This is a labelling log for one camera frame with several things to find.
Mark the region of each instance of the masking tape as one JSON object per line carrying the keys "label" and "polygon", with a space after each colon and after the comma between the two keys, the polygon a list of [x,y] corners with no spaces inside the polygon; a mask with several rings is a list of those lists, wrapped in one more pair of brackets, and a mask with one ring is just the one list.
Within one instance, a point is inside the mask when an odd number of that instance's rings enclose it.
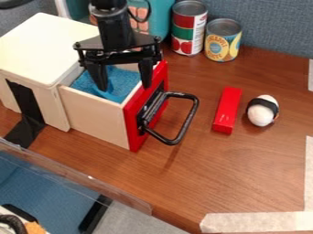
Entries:
{"label": "masking tape", "polygon": [[305,172],[305,211],[313,211],[313,137],[307,136]]}
{"label": "masking tape", "polygon": [[308,90],[313,91],[313,59],[309,60],[308,66]]}
{"label": "masking tape", "polygon": [[202,233],[313,230],[313,138],[309,136],[304,199],[305,211],[207,214],[200,223],[200,229]]}
{"label": "masking tape", "polygon": [[208,214],[200,223],[203,233],[313,230],[313,212]]}

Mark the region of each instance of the tin can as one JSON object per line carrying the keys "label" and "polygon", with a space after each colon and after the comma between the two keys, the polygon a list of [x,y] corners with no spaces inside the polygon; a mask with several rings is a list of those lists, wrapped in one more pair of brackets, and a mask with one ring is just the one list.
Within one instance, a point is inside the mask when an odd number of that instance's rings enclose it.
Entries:
{"label": "tin can", "polygon": [[199,1],[182,1],[173,5],[172,49],[193,56],[203,49],[207,6]]}
{"label": "tin can", "polygon": [[234,60],[239,52],[242,27],[229,18],[218,18],[207,25],[205,55],[214,61]]}

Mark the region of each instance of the black drawer handle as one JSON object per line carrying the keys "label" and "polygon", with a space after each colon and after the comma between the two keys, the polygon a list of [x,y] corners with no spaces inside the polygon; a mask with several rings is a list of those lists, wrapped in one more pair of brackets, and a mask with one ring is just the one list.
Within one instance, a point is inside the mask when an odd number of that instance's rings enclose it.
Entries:
{"label": "black drawer handle", "polygon": [[162,93],[162,97],[160,98],[160,100],[162,101],[162,104],[168,99],[168,98],[179,98],[179,99],[189,99],[189,100],[192,100],[193,101],[193,105],[192,105],[192,108],[190,109],[190,112],[186,118],[186,120],[184,121],[184,124],[182,125],[181,129],[179,130],[179,133],[178,135],[170,140],[168,139],[167,137],[161,135],[160,133],[157,133],[156,131],[154,131],[153,129],[151,129],[148,124],[150,123],[149,120],[146,120],[144,119],[142,121],[142,130],[144,132],[147,132],[149,133],[150,135],[152,135],[153,137],[157,138],[158,141],[164,143],[164,144],[167,144],[167,145],[175,145],[175,144],[178,144],[182,139],[183,137],[185,136],[186,134],[186,131],[187,129],[189,128],[191,122],[192,122],[192,119],[193,117],[195,116],[196,114],[196,111],[199,107],[199,99],[192,95],[192,94],[188,94],[188,93],[184,93],[184,92],[174,92],[174,91],[168,91],[168,92],[164,92]]}

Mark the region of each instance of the red rectangular block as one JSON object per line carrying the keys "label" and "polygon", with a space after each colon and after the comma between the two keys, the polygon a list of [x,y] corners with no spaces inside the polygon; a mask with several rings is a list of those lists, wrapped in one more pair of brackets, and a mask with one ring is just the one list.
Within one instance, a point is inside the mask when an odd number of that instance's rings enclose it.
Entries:
{"label": "red rectangular block", "polygon": [[242,93],[241,89],[233,87],[226,87],[223,90],[212,126],[214,131],[227,134],[232,133]]}

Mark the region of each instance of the gray wall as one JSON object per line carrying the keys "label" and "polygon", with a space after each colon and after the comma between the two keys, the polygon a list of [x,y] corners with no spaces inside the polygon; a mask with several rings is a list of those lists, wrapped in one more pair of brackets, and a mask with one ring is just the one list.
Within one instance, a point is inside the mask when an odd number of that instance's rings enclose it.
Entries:
{"label": "gray wall", "polygon": [[243,26],[245,45],[313,58],[313,0],[205,0],[210,17]]}
{"label": "gray wall", "polygon": [[13,9],[0,9],[0,37],[38,12],[57,14],[54,0],[34,0]]}

